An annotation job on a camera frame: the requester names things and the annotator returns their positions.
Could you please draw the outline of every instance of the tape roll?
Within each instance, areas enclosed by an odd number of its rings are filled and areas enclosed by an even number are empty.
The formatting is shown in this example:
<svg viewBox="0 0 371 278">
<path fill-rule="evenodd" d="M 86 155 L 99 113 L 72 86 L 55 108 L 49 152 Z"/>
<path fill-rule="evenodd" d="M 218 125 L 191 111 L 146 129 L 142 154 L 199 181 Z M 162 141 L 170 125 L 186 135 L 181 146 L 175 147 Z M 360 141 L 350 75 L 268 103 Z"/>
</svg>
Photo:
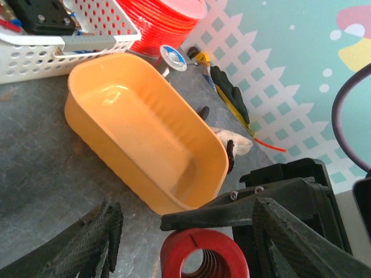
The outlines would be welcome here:
<svg viewBox="0 0 371 278">
<path fill-rule="evenodd" d="M 182 273 L 184 261 L 196 250 L 203 251 L 200 268 Z M 162 278 L 249 278 L 245 256 L 228 236 L 214 230 L 188 229 L 171 233 L 161 253 Z"/>
<path fill-rule="evenodd" d="M 173 47 L 162 45 L 160 47 L 161 57 L 155 64 L 157 71 L 166 77 L 172 71 L 185 71 L 187 63 L 184 57 Z"/>
</svg>

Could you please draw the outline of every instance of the gray work surface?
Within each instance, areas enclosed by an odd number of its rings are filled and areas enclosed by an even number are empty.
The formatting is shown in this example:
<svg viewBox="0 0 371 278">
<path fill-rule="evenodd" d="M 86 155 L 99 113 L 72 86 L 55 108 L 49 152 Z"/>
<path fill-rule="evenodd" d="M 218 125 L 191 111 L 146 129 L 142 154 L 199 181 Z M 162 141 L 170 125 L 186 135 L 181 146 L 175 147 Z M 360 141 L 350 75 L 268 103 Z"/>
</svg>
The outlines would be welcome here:
<svg viewBox="0 0 371 278">
<path fill-rule="evenodd" d="M 249 137 L 197 67 L 169 81 L 194 109 L 210 107 L 210 126 Z M 121 203 L 124 222 L 111 277 L 160 277 L 159 251 L 169 233 L 159 230 L 160 216 L 69 128 L 67 90 L 67 76 L 0 86 L 0 268 L 112 198 Z M 269 164 L 254 144 L 236 158 L 221 192 L 243 188 L 240 176 Z"/>
</svg>

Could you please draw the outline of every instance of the white polka dot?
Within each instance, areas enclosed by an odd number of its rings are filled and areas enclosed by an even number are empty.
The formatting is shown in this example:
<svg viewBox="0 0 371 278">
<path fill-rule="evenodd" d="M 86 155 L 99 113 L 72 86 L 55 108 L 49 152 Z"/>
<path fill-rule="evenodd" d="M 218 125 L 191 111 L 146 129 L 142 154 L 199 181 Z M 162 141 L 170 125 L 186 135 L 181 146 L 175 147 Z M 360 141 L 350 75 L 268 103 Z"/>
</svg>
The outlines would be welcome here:
<svg viewBox="0 0 371 278">
<path fill-rule="evenodd" d="M 333 41 L 337 41 L 341 37 L 341 31 L 340 30 L 334 30 L 330 33 L 330 39 Z"/>
<path fill-rule="evenodd" d="M 319 87 L 319 91 L 320 91 L 321 93 L 327 93 L 329 90 L 330 90 L 330 86 L 327 85 L 327 84 L 322 84 L 322 85 L 320 85 L 320 87 Z"/>
<path fill-rule="evenodd" d="M 327 68 L 324 71 L 322 71 L 322 75 L 324 77 L 330 77 L 332 75 L 332 70 L 330 68 Z"/>
</svg>

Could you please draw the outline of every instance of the black cable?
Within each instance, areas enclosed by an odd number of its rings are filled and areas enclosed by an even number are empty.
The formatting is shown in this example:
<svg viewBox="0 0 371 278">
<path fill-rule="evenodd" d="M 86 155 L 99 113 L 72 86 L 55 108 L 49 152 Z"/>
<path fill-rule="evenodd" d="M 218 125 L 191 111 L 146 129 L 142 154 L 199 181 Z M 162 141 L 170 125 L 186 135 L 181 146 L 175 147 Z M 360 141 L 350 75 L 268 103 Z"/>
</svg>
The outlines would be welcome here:
<svg viewBox="0 0 371 278">
<path fill-rule="evenodd" d="M 364 80 L 366 77 L 371 75 L 371 63 L 365 66 L 364 68 L 360 69 L 356 72 L 346 83 L 341 87 L 339 92 L 337 93 L 334 103 L 332 105 L 331 111 L 331 120 L 332 120 L 332 128 L 335 134 L 335 138 L 339 143 L 342 150 L 345 154 L 363 171 L 369 172 L 371 170 L 371 166 L 367 164 L 362 158 L 360 158 L 349 146 L 347 140 L 345 139 L 343 133 L 343 127 L 341 124 L 340 114 L 341 109 L 343 107 L 345 98 L 347 97 L 348 93 L 356 86 L 359 82 Z"/>
</svg>

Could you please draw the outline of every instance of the orange plastic tray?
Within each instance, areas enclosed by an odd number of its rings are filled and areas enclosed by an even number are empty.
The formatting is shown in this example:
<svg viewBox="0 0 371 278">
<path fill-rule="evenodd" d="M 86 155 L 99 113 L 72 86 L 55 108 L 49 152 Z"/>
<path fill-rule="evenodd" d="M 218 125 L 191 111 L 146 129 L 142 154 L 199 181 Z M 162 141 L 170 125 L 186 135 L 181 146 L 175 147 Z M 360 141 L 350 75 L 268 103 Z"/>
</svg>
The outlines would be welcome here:
<svg viewBox="0 0 371 278">
<path fill-rule="evenodd" d="M 121 53 L 75 67 L 70 127 L 156 213 L 214 199 L 228 159 L 219 139 L 149 63 Z"/>
</svg>

